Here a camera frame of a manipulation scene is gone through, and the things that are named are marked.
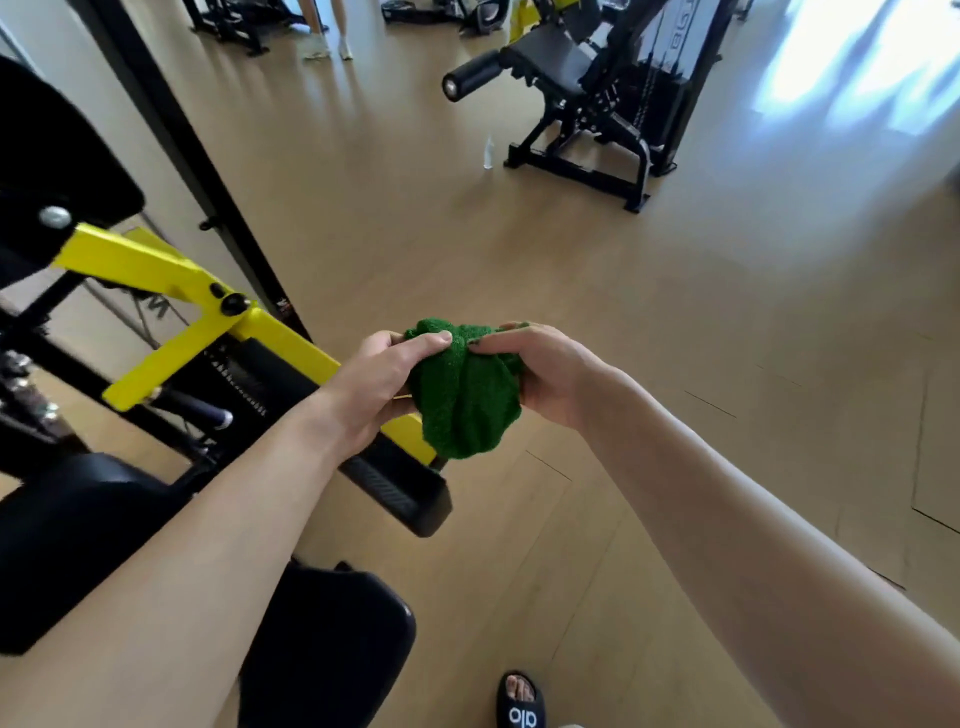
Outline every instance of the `yellow metal frame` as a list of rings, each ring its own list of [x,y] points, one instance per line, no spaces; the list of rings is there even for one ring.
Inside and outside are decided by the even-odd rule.
[[[554,0],[553,7],[563,12],[580,0]],[[527,31],[540,22],[540,11],[533,0],[516,0],[510,13],[510,43],[516,43]]]
[[[102,280],[158,293],[200,307],[200,319],[148,355],[104,392],[103,398],[124,412],[146,400],[177,370],[229,334],[240,341],[255,338],[317,384],[340,367],[333,357],[279,322],[256,302],[237,316],[220,309],[228,285],[181,254],[152,232],[137,228],[125,235],[80,223],[60,250],[54,265]],[[213,290],[220,286],[215,296]],[[420,418],[407,415],[383,426],[383,432],[424,465],[437,456],[423,440]]]

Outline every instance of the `left hand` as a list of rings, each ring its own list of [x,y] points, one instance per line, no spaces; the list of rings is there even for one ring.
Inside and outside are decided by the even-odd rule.
[[[425,333],[409,341],[401,333],[378,331],[364,339],[359,351],[316,395],[304,401],[311,408],[321,403],[321,411],[336,428],[342,460],[373,442],[390,420],[417,411],[413,399],[394,397],[415,365],[442,352],[451,341],[449,331]]]

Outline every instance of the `hand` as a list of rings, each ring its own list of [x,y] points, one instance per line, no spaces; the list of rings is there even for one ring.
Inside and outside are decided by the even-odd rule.
[[[359,351],[304,402],[314,413],[321,403],[319,411],[334,424],[341,441],[341,460],[373,442],[390,420],[417,411],[411,398],[394,398],[410,370],[427,356],[442,352],[451,340],[449,331],[425,333],[409,341],[401,333],[378,331],[364,339]]]
[[[547,420],[579,429],[581,393],[604,363],[587,347],[543,324],[504,324],[469,343],[473,353],[516,353],[526,365],[520,375],[520,403]]]

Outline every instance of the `water bottle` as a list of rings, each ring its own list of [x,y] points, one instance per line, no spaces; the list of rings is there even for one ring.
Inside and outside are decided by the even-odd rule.
[[[493,134],[487,137],[487,146],[483,150],[483,168],[493,169]]]

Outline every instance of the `person's legs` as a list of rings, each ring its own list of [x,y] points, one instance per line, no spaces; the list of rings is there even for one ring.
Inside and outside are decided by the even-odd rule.
[[[300,14],[306,20],[306,24],[310,26],[310,35],[301,38],[297,43],[300,56],[306,61],[329,58],[330,48],[326,45],[324,24],[320,20],[316,0],[298,0],[298,3],[300,4]]]
[[[330,0],[330,6],[333,8],[333,17],[336,18],[337,28],[340,30],[340,58],[349,61],[353,58],[353,54],[347,43],[347,8],[344,6],[344,1]]]

